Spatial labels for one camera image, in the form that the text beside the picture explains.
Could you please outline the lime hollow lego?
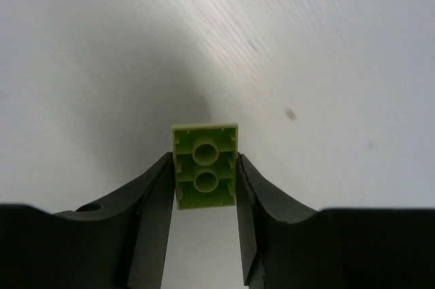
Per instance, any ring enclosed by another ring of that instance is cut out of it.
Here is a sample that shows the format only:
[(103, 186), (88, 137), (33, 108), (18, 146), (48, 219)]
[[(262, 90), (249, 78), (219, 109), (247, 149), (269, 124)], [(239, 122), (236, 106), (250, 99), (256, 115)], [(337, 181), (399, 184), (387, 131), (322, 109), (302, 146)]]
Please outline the lime hollow lego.
[(233, 206), (239, 125), (173, 125), (171, 133), (177, 208)]

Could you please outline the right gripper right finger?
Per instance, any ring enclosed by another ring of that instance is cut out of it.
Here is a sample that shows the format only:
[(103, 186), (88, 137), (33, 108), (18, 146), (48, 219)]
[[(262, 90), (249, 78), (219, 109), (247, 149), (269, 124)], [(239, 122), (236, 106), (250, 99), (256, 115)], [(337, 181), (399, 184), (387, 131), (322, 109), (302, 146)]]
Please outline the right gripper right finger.
[(433, 288), (434, 210), (316, 211), (237, 160), (243, 282), (250, 288)]

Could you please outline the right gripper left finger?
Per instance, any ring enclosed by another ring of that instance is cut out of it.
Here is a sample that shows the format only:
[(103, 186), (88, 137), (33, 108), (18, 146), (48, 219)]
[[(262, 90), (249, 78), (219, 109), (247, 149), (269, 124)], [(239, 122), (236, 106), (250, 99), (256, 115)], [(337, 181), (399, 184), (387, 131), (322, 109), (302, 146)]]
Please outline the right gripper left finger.
[(164, 154), (144, 174), (75, 211), (1, 206), (2, 288), (159, 288), (173, 211)]

